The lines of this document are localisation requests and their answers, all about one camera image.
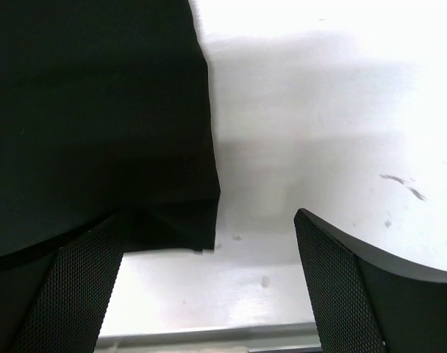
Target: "black mesh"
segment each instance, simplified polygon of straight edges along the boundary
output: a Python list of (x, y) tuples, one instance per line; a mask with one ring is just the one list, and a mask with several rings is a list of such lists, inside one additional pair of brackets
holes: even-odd
[(129, 224), (114, 215), (58, 251), (12, 353), (93, 352)]
[(298, 250), (324, 353), (386, 352), (356, 257), (304, 214), (295, 218)]

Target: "mesh panel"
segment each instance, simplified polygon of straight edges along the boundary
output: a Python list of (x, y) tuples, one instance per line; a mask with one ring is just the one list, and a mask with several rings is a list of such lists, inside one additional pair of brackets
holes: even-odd
[(124, 253), (128, 218), (114, 215), (58, 251), (12, 353), (94, 350)]
[(299, 211), (298, 250), (324, 353), (386, 352), (356, 257)]

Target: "white background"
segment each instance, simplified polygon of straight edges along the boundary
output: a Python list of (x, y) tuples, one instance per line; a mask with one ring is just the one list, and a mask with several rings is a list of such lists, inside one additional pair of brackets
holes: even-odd
[(367, 2), (191, 1), (210, 64), (217, 249), (125, 256), (100, 337), (313, 322), (300, 207), (447, 270), (447, 7)]

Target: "black cloth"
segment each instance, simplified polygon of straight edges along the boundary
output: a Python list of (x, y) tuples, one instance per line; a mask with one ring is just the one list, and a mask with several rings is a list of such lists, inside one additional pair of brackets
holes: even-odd
[(211, 249), (220, 189), (186, 0), (0, 0), (0, 256), (115, 210)]

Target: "curved black panel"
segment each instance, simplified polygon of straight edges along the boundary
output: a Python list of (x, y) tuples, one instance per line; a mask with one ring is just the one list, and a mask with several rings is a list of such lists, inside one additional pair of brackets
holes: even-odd
[(392, 274), (429, 282), (447, 283), (447, 271), (438, 270), (419, 263), (413, 263), (389, 252), (385, 252), (369, 243), (359, 240), (307, 210), (299, 210), (298, 214), (307, 217), (317, 227), (326, 230), (334, 239), (364, 261)]
[(385, 353), (382, 332), (356, 256), (299, 211), (295, 218), (318, 335), (324, 352)]
[(359, 266), (389, 352), (447, 352), (447, 283)]

